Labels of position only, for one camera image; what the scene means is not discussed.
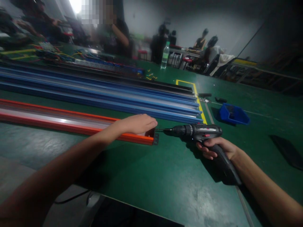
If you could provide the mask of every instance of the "yellow floor marking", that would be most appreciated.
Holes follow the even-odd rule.
[[[192,84],[192,85],[193,85],[193,90],[194,90],[195,95],[196,95],[196,97],[197,97],[197,103],[199,104],[199,110],[202,111],[201,117],[202,117],[202,119],[203,119],[203,123],[204,123],[204,124],[207,124],[206,118],[205,118],[205,115],[204,115],[204,111],[202,110],[201,102],[200,102],[200,99],[199,99],[199,97],[198,97],[198,92],[197,92],[196,84],[195,84],[195,83],[191,83],[191,82],[187,82],[187,81],[183,81],[183,80],[176,80],[176,85],[179,85],[179,82],[187,83],[187,84]]]

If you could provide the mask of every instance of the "person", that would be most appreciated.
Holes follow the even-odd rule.
[[[169,36],[169,42],[171,45],[176,45],[177,42],[176,30],[173,30],[171,35]]]
[[[132,42],[125,21],[117,17],[114,6],[103,1],[103,15],[106,19],[97,28],[97,42],[103,46],[104,52],[132,58]]]
[[[202,66],[204,70],[208,64],[212,62],[212,60],[216,57],[217,54],[224,54],[223,49],[220,46],[215,46],[218,42],[218,37],[213,36],[207,44],[207,48],[205,50],[192,50],[192,53],[199,54],[200,58],[196,59],[192,62],[194,65],[193,69],[196,69],[198,65]]]
[[[35,29],[28,23],[21,19],[13,19],[4,7],[0,7],[0,23],[2,24],[1,31],[5,31],[9,35],[16,33],[31,34],[34,36],[42,37]]]
[[[158,34],[153,36],[150,49],[151,49],[151,61],[155,62],[156,64],[161,64],[163,50],[167,42],[166,38],[166,26],[165,24],[160,25],[158,28]]]
[[[208,34],[208,29],[206,28],[202,33],[202,37],[197,39],[193,47],[196,49],[203,50],[206,43],[205,37],[207,36],[207,34]]]
[[[202,51],[200,52],[200,57],[204,59],[205,63],[209,64],[216,57],[216,55],[224,54],[224,51],[220,46],[215,46],[217,42],[218,42],[218,37],[213,36],[209,40],[205,52]]]
[[[23,182],[0,205],[0,225],[42,226],[54,200],[66,190],[109,144],[123,133],[140,134],[157,126],[156,119],[134,115],[118,120],[88,137]],[[208,147],[220,145],[236,167],[243,183],[256,198],[274,226],[302,226],[303,207],[275,184],[240,148],[219,137],[205,141]],[[217,154],[197,143],[203,156]]]
[[[58,26],[61,21],[50,18],[45,13],[45,3],[42,0],[10,0],[24,14],[22,19],[31,24],[38,34],[49,38],[50,41],[69,42],[69,36],[62,33]]]

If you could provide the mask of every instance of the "drill handle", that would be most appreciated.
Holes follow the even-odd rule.
[[[216,158],[213,159],[213,161],[216,163],[217,167],[221,169],[226,175],[227,184],[241,185],[242,182],[240,180],[240,177],[236,172],[234,165],[228,159],[223,149],[218,144],[215,144],[213,147],[207,148],[218,155]]]

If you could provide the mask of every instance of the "hand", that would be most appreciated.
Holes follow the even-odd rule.
[[[58,26],[58,24],[62,23],[61,20],[53,20],[53,25]]]
[[[233,143],[229,142],[228,140],[222,137],[209,139],[204,142],[204,145],[208,147],[212,147],[215,144],[218,144],[220,147],[222,147],[223,151],[226,153],[228,159],[230,160],[232,160],[235,156],[237,156],[238,153],[241,151],[241,149],[238,148],[236,145],[234,145]],[[202,147],[199,142],[196,145],[197,148],[203,152],[203,156],[205,158],[213,160],[214,158],[217,157],[217,154],[215,152],[210,151],[206,147]]]
[[[122,134],[141,134],[156,127],[158,122],[147,114],[139,114],[116,121],[112,125],[118,127]]]

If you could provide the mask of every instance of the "green workbench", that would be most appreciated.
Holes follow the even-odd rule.
[[[269,138],[275,134],[289,139],[298,151],[303,151],[302,101],[171,67],[160,70],[160,66],[150,62],[139,61],[138,65],[150,70],[157,81],[195,84],[198,93],[211,93],[211,100],[215,101],[215,96],[225,98],[246,110],[250,125],[232,126],[219,121],[220,104],[208,103],[215,124],[223,129],[223,137],[245,150],[269,177],[303,204],[303,172],[291,167]],[[0,98],[114,118],[131,115],[1,90]],[[202,108],[210,124],[204,103]],[[180,124],[157,120],[159,128]],[[0,122],[0,155],[37,170],[84,138]],[[203,159],[194,144],[163,133],[157,146],[113,142],[77,184],[186,226],[249,226],[236,188],[220,181],[213,163]],[[254,226],[267,226],[247,189],[240,189]]]

